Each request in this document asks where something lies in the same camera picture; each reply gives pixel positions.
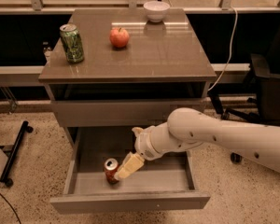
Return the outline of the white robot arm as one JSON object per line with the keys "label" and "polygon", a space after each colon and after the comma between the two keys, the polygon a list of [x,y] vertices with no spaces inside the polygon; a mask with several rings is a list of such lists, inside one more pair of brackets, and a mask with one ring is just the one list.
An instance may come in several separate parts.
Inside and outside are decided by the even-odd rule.
{"label": "white robot arm", "polygon": [[191,108],[178,108],[166,122],[134,127],[135,152],[115,173],[122,180],[169,152],[184,152],[212,143],[280,173],[280,127],[211,118]]}

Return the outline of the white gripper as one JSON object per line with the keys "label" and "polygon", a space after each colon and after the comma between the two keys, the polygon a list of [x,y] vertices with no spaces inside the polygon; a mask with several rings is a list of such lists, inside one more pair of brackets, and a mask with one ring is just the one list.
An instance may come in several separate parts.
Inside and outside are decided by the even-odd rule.
{"label": "white gripper", "polygon": [[153,161],[164,155],[164,151],[161,149],[163,137],[163,127],[161,125],[150,126],[145,129],[133,127],[132,131],[135,135],[134,148],[136,153],[128,153],[115,172],[114,177],[118,181],[139,170],[144,165],[145,160]]}

